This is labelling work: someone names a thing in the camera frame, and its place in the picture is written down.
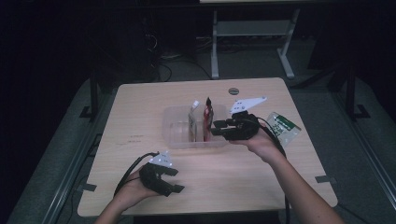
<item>gray carpet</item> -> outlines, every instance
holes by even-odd
[[[291,44],[288,55],[296,74],[294,80],[288,80],[284,76],[276,55],[276,43],[220,54],[220,79],[282,77],[287,85],[297,84],[317,72],[306,70],[313,44],[312,41],[295,41]],[[197,55],[200,66],[183,61],[178,59],[167,63],[173,72],[169,81],[208,79],[208,52]],[[169,75],[164,68],[161,69],[161,74],[162,79]],[[364,104],[372,118],[351,122],[338,103],[340,99],[342,101],[344,93],[328,92],[325,88],[327,81],[328,77],[325,77],[306,90],[292,90],[290,93],[327,175],[333,178],[332,186],[339,200],[335,209],[346,223],[396,223],[395,209],[384,193],[354,131],[356,127],[362,129],[389,171],[389,176],[396,181],[396,164],[392,162],[395,158],[393,149],[396,141],[394,122],[389,122],[390,118],[376,102],[370,88],[359,80],[357,103]],[[82,108],[90,103],[89,82],[81,86],[9,223],[41,223],[43,220],[56,223],[93,223],[94,217],[80,217],[76,212],[81,197],[78,186],[85,182],[94,160],[93,156],[87,157],[78,176],[73,176],[69,194],[65,195],[65,201],[61,201],[60,207],[63,209],[59,212],[59,217],[49,218],[47,211],[52,199],[58,195],[60,185],[64,183],[64,174],[71,169],[70,162],[78,153],[77,150],[83,150],[85,155],[94,144],[95,137],[99,136],[97,134],[103,132],[116,93],[117,89],[111,94],[100,93],[101,114],[94,122],[89,122],[88,119],[78,117]],[[291,214],[291,223],[299,223],[295,215]],[[279,211],[278,215],[284,223],[284,211]],[[133,223],[133,220],[132,217],[122,217],[120,223]]]

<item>clear plastic container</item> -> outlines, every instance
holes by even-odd
[[[213,106],[213,121],[227,119],[228,110],[225,105]],[[211,136],[209,142],[204,142],[204,110],[205,105],[198,105],[194,111],[197,120],[197,141],[189,141],[189,112],[191,105],[166,107],[163,111],[163,139],[170,148],[200,148],[223,147],[227,141],[223,136]]]

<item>table top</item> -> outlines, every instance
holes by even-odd
[[[237,88],[238,95],[231,95]],[[229,79],[172,83],[127,84],[120,86],[97,150],[78,213],[98,216],[111,201],[125,171],[148,152],[168,150],[176,176],[163,175],[171,184],[185,186],[169,197],[146,199],[124,214],[166,215],[213,212],[241,212],[283,209],[284,193],[271,167],[243,146],[170,149],[162,137],[163,111],[173,105],[191,105],[195,100],[230,108],[238,99],[266,96],[267,101],[249,109],[266,119],[276,112],[297,124],[302,131],[285,147],[290,163],[331,206],[337,199],[297,108],[281,78]],[[137,167],[145,164],[143,160]]]

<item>human hand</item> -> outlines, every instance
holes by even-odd
[[[146,188],[140,181],[139,171],[141,169],[142,167],[140,167],[138,170],[128,176],[124,186],[122,186],[120,191],[114,196],[113,200],[111,201],[110,204],[112,206],[115,206],[117,210],[123,212],[148,197],[160,195],[159,193]]]
[[[257,156],[262,158],[263,161],[270,164],[278,158],[284,158],[276,148],[270,136],[268,136],[263,129],[259,129],[257,134],[248,140],[235,140],[230,141],[230,143],[246,146],[249,151],[255,153]]]

